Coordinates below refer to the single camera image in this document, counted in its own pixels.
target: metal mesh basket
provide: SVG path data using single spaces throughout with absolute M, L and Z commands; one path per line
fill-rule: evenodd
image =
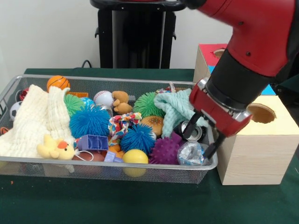
M 108 78 L 67 77 L 71 83 L 72 92 L 88 92 L 93 97 L 100 90 L 122 90 L 130 95 L 129 103 L 146 92 L 156 91 L 169 86 L 166 81 L 145 81 Z M 22 75 L 15 77 L 0 95 L 0 126 L 13 127 L 9 117 L 9 109 L 16 102 L 18 93 L 31 84 L 46 90 L 49 76 Z M 176 87 L 192 88 L 190 82 L 173 82 Z M 207 129 L 207 135 L 202 143 L 213 142 L 212 129 Z M 0 157 L 0 174 L 22 176 L 49 176 L 103 180 L 148 181 L 200 183 L 206 173 L 217 166 L 215 154 L 212 159 L 201 166 L 154 165 L 109 163 L 90 161 L 60 161 L 32 158 Z

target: cream blanket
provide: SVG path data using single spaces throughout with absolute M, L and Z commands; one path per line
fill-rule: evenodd
M 70 116 L 64 104 L 64 95 L 69 90 L 51 87 L 47 93 L 31 85 L 17 112 L 14 127 L 0 136 L 0 156 L 41 158 L 36 146 L 43 143 L 45 134 L 73 144 Z

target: green tablecloth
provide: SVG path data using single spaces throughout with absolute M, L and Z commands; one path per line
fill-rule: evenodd
M 181 81 L 193 76 L 192 70 L 26 73 Z M 298 171 L 294 157 L 282 184 L 272 186 L 222 186 L 216 169 L 199 185 L 0 176 L 0 223 L 299 223 Z

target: red robot arm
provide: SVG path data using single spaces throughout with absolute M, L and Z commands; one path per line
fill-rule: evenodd
M 185 129 L 188 137 L 203 116 L 219 137 L 205 151 L 211 158 L 226 137 L 250 121 L 252 103 L 299 51 L 299 0 L 185 0 L 189 8 L 233 27 L 227 50 L 209 79 L 194 87 L 190 102 L 195 115 Z

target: white wall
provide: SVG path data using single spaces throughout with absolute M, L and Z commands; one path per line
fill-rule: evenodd
M 197 11 L 177 12 L 171 68 L 194 68 L 199 42 L 227 42 L 231 28 Z M 97 9 L 89 0 L 0 0 L 0 91 L 26 68 L 99 67 Z

